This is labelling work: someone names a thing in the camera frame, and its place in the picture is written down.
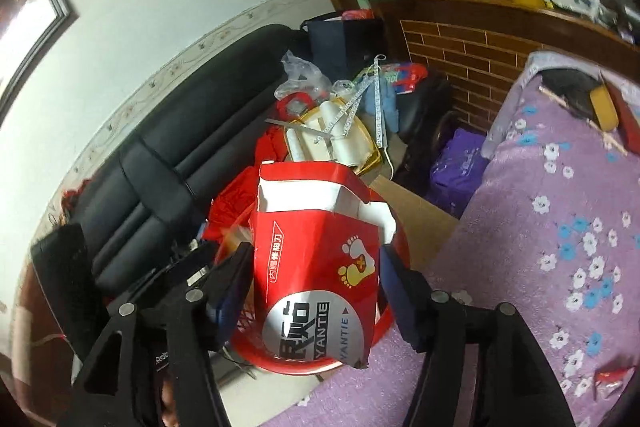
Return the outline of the red white Yantie box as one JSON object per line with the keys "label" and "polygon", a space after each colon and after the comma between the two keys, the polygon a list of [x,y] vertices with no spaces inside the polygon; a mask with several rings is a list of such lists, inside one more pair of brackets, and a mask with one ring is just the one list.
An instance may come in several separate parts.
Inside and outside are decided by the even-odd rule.
{"label": "red white Yantie box", "polygon": [[265,162],[254,226],[254,307],[262,344],[295,363],[366,366],[378,307],[378,253],[390,206],[352,169]]}

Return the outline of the yellow tape roll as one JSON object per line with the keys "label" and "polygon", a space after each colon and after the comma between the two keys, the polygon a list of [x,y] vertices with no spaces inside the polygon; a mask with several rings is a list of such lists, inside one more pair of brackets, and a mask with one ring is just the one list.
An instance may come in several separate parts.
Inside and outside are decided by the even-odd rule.
{"label": "yellow tape roll", "polygon": [[617,129],[620,124],[617,110],[611,98],[610,92],[604,83],[589,92],[590,102],[593,108],[599,128],[604,132]]}

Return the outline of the navy shopping bag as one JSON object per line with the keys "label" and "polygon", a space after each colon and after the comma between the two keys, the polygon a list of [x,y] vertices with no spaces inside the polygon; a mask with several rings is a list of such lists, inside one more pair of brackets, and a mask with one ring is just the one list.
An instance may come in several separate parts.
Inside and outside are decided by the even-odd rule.
{"label": "navy shopping bag", "polygon": [[328,13],[300,25],[308,34],[311,62],[331,81],[354,79],[378,54],[387,52],[385,25],[380,18],[344,20],[343,15]]}

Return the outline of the clear crumpled plastic bag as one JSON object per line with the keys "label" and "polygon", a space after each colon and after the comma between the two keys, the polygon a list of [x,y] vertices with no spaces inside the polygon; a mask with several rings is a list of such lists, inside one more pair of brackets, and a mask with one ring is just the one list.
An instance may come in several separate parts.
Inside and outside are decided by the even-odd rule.
{"label": "clear crumpled plastic bag", "polygon": [[274,91],[274,97],[282,101],[296,93],[309,95],[314,102],[323,102],[330,97],[332,83],[321,69],[292,53],[285,52],[281,58],[286,80]]}

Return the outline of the yellow tray with rolls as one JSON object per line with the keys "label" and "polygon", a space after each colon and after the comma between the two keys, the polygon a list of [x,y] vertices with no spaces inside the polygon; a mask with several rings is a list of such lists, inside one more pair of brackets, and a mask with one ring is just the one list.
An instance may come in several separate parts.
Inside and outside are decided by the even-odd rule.
{"label": "yellow tray with rolls", "polygon": [[345,103],[340,99],[325,101],[294,120],[295,128],[284,128],[283,138],[292,161],[333,161],[361,176],[382,161],[382,155],[367,127],[356,117],[344,134],[346,116],[330,131],[331,139],[309,133],[300,126],[326,132]]}

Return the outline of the framed wall picture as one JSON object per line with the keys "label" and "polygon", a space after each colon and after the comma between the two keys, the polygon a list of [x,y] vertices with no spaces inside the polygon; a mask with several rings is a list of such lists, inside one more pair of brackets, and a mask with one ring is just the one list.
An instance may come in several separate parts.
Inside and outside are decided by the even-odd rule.
{"label": "framed wall picture", "polygon": [[1,116],[29,76],[77,20],[70,0],[1,0]]}

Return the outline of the purple package on floor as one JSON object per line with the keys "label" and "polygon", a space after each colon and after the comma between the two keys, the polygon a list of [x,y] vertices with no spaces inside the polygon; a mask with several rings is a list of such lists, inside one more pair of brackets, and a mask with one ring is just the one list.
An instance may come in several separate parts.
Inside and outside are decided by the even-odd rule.
{"label": "purple package on floor", "polygon": [[460,218],[480,187],[488,159],[480,153],[483,135],[459,128],[447,142],[430,171],[426,199]]}

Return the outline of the dark red packet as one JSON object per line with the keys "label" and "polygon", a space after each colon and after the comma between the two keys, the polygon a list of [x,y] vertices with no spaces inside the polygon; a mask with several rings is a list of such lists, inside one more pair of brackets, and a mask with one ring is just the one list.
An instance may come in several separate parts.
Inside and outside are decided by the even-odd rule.
{"label": "dark red packet", "polygon": [[624,100],[622,91],[614,86],[611,81],[603,78],[603,82],[611,95],[616,108],[618,119],[620,120],[620,135],[624,140],[624,145],[628,150],[639,153],[639,124],[630,106]]}

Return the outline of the black leather sofa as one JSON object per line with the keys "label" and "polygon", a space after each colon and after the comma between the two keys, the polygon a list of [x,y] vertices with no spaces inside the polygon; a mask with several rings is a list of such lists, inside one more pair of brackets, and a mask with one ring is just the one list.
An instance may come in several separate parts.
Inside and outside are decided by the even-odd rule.
{"label": "black leather sofa", "polygon": [[63,222],[32,246],[44,298],[85,358],[107,306],[176,260],[213,200],[250,205],[259,165],[288,153],[276,125],[283,57],[311,59],[308,35],[268,25],[241,38],[165,96],[68,201]]}

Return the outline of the wooden brick-pattern counter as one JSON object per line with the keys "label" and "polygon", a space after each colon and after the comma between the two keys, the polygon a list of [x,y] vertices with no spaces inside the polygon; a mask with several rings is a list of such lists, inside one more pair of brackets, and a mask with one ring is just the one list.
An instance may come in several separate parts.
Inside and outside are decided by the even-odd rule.
{"label": "wooden brick-pattern counter", "polygon": [[639,81],[639,49],[611,31],[550,10],[509,0],[378,0],[388,45],[454,87],[462,126],[486,132],[529,54],[580,57]]}

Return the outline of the small red snack wrapper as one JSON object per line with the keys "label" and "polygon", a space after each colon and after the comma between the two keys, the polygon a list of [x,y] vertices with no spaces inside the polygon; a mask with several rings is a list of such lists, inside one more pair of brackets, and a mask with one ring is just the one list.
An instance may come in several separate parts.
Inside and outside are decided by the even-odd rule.
{"label": "small red snack wrapper", "polygon": [[634,376],[634,366],[612,369],[612,371],[599,371],[594,375],[594,397],[597,401],[612,399],[620,395],[626,384]]}

